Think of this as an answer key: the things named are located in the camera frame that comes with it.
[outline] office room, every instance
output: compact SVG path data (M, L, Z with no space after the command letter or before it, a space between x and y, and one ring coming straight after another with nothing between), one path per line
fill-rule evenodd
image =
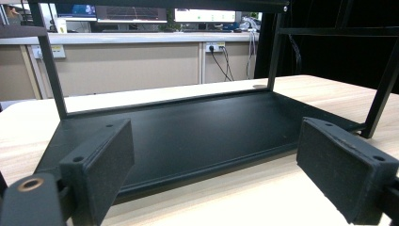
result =
M398 223L395 1L0 4L2 225Z

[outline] black tray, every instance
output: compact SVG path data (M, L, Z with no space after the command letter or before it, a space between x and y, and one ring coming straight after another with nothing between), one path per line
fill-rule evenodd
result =
M266 89L124 107L61 121L36 172L59 178L57 163L74 147L131 119L136 164L116 200L127 202L293 153L303 117L360 127Z

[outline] power outlet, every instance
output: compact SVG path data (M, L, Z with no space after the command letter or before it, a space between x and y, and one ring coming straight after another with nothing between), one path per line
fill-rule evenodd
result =
M63 45L51 45L54 58L65 58L65 51ZM32 45L33 56L35 58L41 58L41 49L39 45Z
M211 53L210 47L214 46L214 53L223 52L223 48L226 47L226 42L219 41L219 42L206 42L205 44L205 52Z

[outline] desk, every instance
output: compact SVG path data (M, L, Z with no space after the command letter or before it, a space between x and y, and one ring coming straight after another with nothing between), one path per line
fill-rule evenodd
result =
M254 89L265 84L266 79L262 79L141 90L71 97L66 103L69 111L78 111ZM275 92L356 122L365 121L375 95L372 89L308 75L279 77ZM399 95L392 94L374 137L366 140L396 158L399 158L398 113ZM0 170L8 184L33 172L58 122L52 100L16 104L0 113ZM389 222L383 217L380 224ZM296 165L295 156L290 155L113 206L104 225L115 224L346 225L346 221Z

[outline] computer screen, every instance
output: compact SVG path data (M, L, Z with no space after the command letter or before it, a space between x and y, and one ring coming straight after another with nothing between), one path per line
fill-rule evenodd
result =
M177 23L233 23L235 11L175 8Z
M160 24L167 22L165 8L98 6L96 9L98 23Z
M66 21L96 21L94 5L55 4L56 15Z

